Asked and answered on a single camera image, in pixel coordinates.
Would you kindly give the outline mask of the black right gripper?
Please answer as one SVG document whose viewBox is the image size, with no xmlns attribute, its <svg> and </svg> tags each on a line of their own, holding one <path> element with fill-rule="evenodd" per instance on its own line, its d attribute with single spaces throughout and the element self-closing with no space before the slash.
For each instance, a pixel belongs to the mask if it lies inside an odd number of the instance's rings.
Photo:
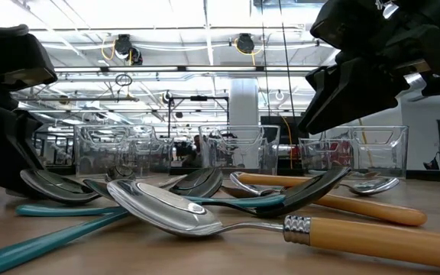
<svg viewBox="0 0 440 275">
<path fill-rule="evenodd" d="M 440 0 L 327 0 L 311 34 L 339 52 L 305 76 L 315 95 L 301 131 L 397 107 L 409 74 L 422 78 L 424 96 L 440 95 Z"/>
</svg>

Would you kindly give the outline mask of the person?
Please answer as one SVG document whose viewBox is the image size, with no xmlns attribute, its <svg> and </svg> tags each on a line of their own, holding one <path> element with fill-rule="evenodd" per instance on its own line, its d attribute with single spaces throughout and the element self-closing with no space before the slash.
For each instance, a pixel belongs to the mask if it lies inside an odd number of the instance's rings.
<svg viewBox="0 0 440 275">
<path fill-rule="evenodd" d="M 199 135 L 198 134 L 195 135 L 193 140 L 194 140 L 194 145 L 196 148 L 183 161 L 184 167 L 201 167 L 202 166 L 202 156 L 201 156 L 201 146 L 200 146 Z"/>
</svg>

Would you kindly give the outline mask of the black wall panel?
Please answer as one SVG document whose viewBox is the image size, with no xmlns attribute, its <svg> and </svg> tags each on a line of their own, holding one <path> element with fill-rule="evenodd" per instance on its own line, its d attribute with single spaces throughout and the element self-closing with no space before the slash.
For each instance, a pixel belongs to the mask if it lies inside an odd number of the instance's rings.
<svg viewBox="0 0 440 275">
<path fill-rule="evenodd" d="M 262 125 L 277 125 L 280 127 L 280 144 L 298 144 L 300 138 L 308 138 L 309 134 L 299 129 L 301 116 L 261 116 L 260 123 Z"/>
</svg>

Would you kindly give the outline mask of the white pillar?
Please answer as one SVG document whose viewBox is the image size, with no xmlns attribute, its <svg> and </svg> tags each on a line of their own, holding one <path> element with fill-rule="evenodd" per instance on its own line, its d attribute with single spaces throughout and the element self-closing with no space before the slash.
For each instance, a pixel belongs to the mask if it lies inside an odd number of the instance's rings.
<svg viewBox="0 0 440 275">
<path fill-rule="evenodd" d="M 256 79 L 232 79 L 229 95 L 231 125 L 258 124 L 258 84 Z"/>
</svg>

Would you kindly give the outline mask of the long ceiling light strip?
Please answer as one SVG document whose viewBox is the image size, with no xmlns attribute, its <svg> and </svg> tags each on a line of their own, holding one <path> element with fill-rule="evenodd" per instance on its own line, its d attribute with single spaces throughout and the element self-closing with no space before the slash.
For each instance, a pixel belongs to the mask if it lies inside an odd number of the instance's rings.
<svg viewBox="0 0 440 275">
<path fill-rule="evenodd" d="M 100 67 L 56 67 L 56 73 L 175 73 L 175 72 L 220 72 L 220 73 L 308 73 L 317 66 L 100 66 Z"/>
</svg>

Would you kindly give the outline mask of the clear plastic bin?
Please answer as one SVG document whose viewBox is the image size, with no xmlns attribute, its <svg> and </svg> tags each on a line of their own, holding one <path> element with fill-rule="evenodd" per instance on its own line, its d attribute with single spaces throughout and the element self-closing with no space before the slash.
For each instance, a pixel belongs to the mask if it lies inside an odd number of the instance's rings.
<svg viewBox="0 0 440 275">
<path fill-rule="evenodd" d="M 334 165 L 350 167 L 354 177 L 406 177 L 407 126 L 339 126 L 299 139 L 302 168 L 310 173 Z"/>
<path fill-rule="evenodd" d="M 199 127 L 203 167 L 232 172 L 275 175 L 280 127 L 277 125 L 202 125 Z"/>
<path fill-rule="evenodd" d="M 76 175 L 104 177 L 118 167 L 137 178 L 170 172 L 173 139 L 151 125 L 78 125 L 73 129 Z"/>
</svg>

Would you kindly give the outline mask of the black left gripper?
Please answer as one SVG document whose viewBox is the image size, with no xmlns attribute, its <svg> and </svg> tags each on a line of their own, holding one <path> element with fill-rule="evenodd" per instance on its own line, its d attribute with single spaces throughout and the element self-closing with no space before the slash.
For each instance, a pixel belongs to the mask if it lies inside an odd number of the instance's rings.
<svg viewBox="0 0 440 275">
<path fill-rule="evenodd" d="M 0 187 L 30 192 L 20 172 L 45 169 L 33 142 L 43 123 L 29 112 L 9 111 L 18 107 L 11 94 L 56 81 L 49 55 L 34 35 L 0 37 Z"/>
</svg>

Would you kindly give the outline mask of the black gantry frame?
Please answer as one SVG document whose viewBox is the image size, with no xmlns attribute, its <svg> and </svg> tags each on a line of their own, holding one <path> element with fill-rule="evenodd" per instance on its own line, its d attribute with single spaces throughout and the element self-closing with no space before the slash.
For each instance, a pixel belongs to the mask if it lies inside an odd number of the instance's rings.
<svg viewBox="0 0 440 275">
<path fill-rule="evenodd" d="M 184 100 L 189 100 L 191 102 L 206 102 L 212 100 L 216 102 L 226 113 L 226 124 L 230 124 L 230 102 L 228 96 L 207 96 L 207 95 L 191 95 L 191 96 L 170 96 L 167 100 L 167 137 L 171 135 L 171 114 L 173 112 L 172 102 L 178 99 L 179 102 L 174 105 L 174 107 L 179 107 Z M 226 101 L 226 107 L 219 103 L 219 100 Z"/>
</svg>

